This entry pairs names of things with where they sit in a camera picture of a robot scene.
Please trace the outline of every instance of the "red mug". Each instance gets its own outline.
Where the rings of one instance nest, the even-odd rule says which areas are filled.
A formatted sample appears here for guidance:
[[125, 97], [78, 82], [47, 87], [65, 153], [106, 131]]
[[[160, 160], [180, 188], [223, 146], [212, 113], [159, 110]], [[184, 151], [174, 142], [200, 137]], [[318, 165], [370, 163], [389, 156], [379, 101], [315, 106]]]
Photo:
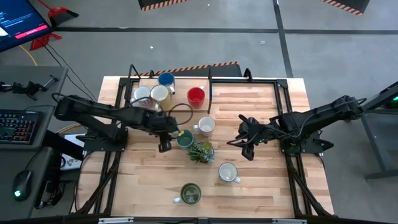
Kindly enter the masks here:
[[204, 86], [201, 86], [200, 88], [194, 87], [188, 91], [188, 101], [193, 109], [200, 108], [205, 101], [205, 91], [203, 91], [204, 88]]

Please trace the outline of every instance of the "blue mug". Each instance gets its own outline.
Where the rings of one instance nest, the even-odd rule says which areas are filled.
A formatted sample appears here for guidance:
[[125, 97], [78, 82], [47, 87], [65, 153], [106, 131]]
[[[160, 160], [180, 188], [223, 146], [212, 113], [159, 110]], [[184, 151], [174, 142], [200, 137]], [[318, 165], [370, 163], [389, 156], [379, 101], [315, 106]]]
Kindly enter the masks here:
[[170, 72], [165, 72], [159, 75], [157, 82], [160, 85], [166, 86], [171, 94], [175, 94], [175, 80], [174, 75]]

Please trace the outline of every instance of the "rgb keyboard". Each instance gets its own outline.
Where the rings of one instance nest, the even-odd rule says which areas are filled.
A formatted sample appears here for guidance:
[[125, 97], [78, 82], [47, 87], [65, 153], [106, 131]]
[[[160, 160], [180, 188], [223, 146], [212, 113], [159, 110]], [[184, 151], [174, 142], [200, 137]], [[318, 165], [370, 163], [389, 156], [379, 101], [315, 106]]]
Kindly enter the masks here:
[[40, 112], [0, 110], [0, 144], [32, 144]]

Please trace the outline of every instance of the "black desk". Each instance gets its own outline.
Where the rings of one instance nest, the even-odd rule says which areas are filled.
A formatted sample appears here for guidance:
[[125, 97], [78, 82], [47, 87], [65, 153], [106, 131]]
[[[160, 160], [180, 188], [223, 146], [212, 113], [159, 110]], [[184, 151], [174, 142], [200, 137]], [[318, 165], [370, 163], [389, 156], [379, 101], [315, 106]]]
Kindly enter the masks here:
[[[67, 69], [63, 67], [23, 67], [23, 66], [1, 66], [0, 81], [5, 83], [19, 82], [24, 86], [28, 81], [44, 85], [50, 80], [49, 75], [59, 79], [59, 82], [49, 86], [46, 92], [38, 92], [35, 97], [37, 101], [30, 99], [26, 95], [0, 93], [0, 108], [10, 110], [24, 110], [33, 105], [54, 105], [51, 93], [59, 92], [65, 81]], [[53, 108], [37, 107], [30, 110], [43, 112], [44, 116], [40, 122], [33, 146], [9, 146], [0, 145], [0, 220], [13, 220], [29, 218], [38, 196], [41, 183], [44, 178], [47, 165], [52, 154], [52, 148], [45, 147], [30, 163], [28, 169], [33, 172], [32, 193], [30, 197], [17, 202], [12, 196], [12, 181], [15, 175], [22, 171], [29, 159], [40, 149], [47, 127], [50, 123]]]

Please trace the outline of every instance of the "green leaves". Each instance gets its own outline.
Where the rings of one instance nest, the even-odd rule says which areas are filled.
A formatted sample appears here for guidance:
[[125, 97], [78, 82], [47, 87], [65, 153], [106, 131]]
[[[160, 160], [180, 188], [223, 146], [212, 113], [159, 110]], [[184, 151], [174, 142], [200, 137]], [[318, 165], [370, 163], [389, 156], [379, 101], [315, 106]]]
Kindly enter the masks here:
[[215, 153], [213, 145], [209, 141], [195, 142], [188, 149], [188, 155], [191, 161], [196, 162], [214, 162]]

